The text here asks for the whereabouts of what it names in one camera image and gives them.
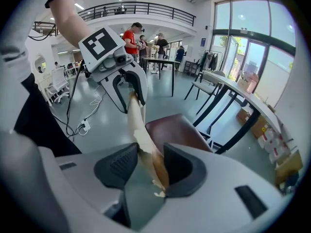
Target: dog chew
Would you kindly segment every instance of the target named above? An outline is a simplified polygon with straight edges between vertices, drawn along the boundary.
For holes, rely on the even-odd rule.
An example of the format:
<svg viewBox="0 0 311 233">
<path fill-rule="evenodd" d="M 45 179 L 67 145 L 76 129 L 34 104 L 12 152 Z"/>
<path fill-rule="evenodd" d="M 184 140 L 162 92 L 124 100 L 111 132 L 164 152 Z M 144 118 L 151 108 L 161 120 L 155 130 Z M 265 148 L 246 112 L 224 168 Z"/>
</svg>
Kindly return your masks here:
<svg viewBox="0 0 311 233">
<path fill-rule="evenodd" d="M 165 191 L 169 186 L 169 175 L 164 166 L 162 153 L 157 149 L 145 128 L 144 110 L 145 106 L 140 108 L 136 94 L 131 93 L 127 114 L 130 135 L 133 142 L 139 144 L 138 155 L 144 167 L 156 183 L 161 186 L 161 189 Z"/>
</svg>

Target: brown seat cushion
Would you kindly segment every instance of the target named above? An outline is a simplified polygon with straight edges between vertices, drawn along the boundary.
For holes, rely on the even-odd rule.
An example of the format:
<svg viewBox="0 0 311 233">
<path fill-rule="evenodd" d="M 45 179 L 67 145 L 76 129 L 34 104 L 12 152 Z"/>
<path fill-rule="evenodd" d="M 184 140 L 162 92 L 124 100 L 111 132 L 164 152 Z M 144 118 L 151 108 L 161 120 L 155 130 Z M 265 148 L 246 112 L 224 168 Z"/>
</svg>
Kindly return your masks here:
<svg viewBox="0 0 311 233">
<path fill-rule="evenodd" d="M 146 129 L 161 153 L 164 143 L 176 143 L 212 152 L 206 140 L 182 114 L 149 122 Z"/>
</svg>

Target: railing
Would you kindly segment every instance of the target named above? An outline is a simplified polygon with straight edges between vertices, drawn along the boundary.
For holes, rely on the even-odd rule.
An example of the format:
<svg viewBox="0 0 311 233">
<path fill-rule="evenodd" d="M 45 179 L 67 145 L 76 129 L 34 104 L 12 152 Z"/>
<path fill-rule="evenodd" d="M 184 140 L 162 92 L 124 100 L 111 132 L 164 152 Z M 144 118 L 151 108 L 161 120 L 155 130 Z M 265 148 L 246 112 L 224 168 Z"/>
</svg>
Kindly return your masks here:
<svg viewBox="0 0 311 233">
<path fill-rule="evenodd" d="M 191 26 L 195 19 L 195 16 L 188 12 L 151 2 L 113 2 L 88 8 L 78 14 L 84 21 L 123 14 L 154 15 L 178 20 Z"/>
<path fill-rule="evenodd" d="M 50 35 L 57 36 L 59 34 L 55 23 L 52 22 L 35 21 L 32 29 L 42 35 L 48 35 L 50 32 Z"/>
</svg>

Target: gray chair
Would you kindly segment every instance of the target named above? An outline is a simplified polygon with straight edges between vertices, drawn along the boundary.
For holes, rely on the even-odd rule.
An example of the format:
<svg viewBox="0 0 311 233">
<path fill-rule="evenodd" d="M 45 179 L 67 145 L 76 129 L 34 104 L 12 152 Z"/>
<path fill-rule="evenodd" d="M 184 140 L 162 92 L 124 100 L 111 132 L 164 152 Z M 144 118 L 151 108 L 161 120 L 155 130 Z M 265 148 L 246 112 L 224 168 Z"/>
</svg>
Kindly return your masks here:
<svg viewBox="0 0 311 233">
<path fill-rule="evenodd" d="M 225 74 L 221 71 L 214 71 L 213 74 L 217 74 L 217 75 L 220 75 L 222 77 L 225 77 Z M 199 114 L 200 111 L 203 109 L 203 107 L 207 104 L 208 100 L 212 97 L 212 95 L 217 95 L 218 92 L 220 91 L 221 87 L 222 87 L 222 83 L 219 83 L 216 79 L 214 79 L 213 77 L 209 76 L 208 74 L 206 74 L 205 71 L 203 71 L 202 73 L 199 74 L 201 77 L 200 77 L 200 81 L 198 82 L 197 79 L 195 79 L 195 81 L 192 82 L 192 86 L 188 92 L 188 94 L 186 95 L 185 99 L 187 99 L 188 95 L 190 94 L 192 88 L 195 86 L 198 88 L 198 93 L 196 95 L 196 100 L 198 99 L 199 97 L 199 93 L 200 93 L 200 90 L 204 91 L 205 93 L 209 94 L 209 97 L 208 99 L 205 101 L 205 103 L 202 105 L 202 107 L 200 108 L 200 110 L 196 113 L 196 114 Z"/>
</svg>

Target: floor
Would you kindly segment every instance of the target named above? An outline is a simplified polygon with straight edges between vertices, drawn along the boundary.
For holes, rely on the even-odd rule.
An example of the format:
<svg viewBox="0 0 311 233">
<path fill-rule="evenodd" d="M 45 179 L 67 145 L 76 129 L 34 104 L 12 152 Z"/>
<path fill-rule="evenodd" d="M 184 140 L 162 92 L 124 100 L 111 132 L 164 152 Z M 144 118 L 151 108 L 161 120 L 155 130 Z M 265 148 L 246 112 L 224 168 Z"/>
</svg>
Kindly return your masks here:
<svg viewBox="0 0 311 233">
<path fill-rule="evenodd" d="M 178 113 L 185 115 L 191 122 L 194 122 L 197 118 L 196 112 L 208 95 L 201 92 L 199 99 L 195 100 L 197 89 L 194 88 L 187 100 L 184 100 L 194 77 L 178 72 L 175 75 L 174 97 L 171 97 L 171 75 L 172 70 L 167 68 L 164 68 L 161 72 L 161 80 L 158 79 L 158 75 L 150 74 L 150 72 L 147 73 L 148 99 L 146 122 Z M 73 82 L 74 79 L 69 80 L 70 88 L 72 88 Z M 98 111 L 88 120 L 91 126 L 90 131 L 85 136 L 77 135 L 74 138 L 75 145 L 83 153 L 104 150 L 131 142 L 127 129 L 126 114 L 121 113 L 117 109 L 101 86 L 94 92 L 97 86 L 92 79 L 86 80 L 84 74 L 81 74 L 72 98 L 69 125 L 72 128 L 76 128 L 81 120 L 95 109 L 94 106 L 89 104 L 94 99 L 98 99 L 98 96 L 103 96 L 103 101 Z M 125 83 L 119 87 L 124 100 L 127 101 L 130 91 L 128 84 Z M 229 96 L 224 96 L 208 117 L 197 126 L 197 129 L 205 132 L 208 125 L 220 113 L 229 99 Z M 52 112 L 63 121 L 66 119 L 68 101 L 68 99 L 64 98 L 61 104 L 55 104 L 51 108 Z M 213 126 L 211 135 L 216 142 L 224 144 L 239 130 L 241 125 L 235 116 L 240 108 L 234 102 Z M 223 155 L 243 163 L 267 181 L 274 183 L 274 167 L 271 165 L 268 155 L 259 147 L 256 138 L 251 132 L 248 132 L 239 143 Z M 138 164 L 126 185 L 125 192 L 132 229 L 139 231 L 159 211 L 164 200 L 154 196 L 154 192 L 159 192 L 159 190 L 152 185 L 151 179 L 140 164 Z"/>
</svg>

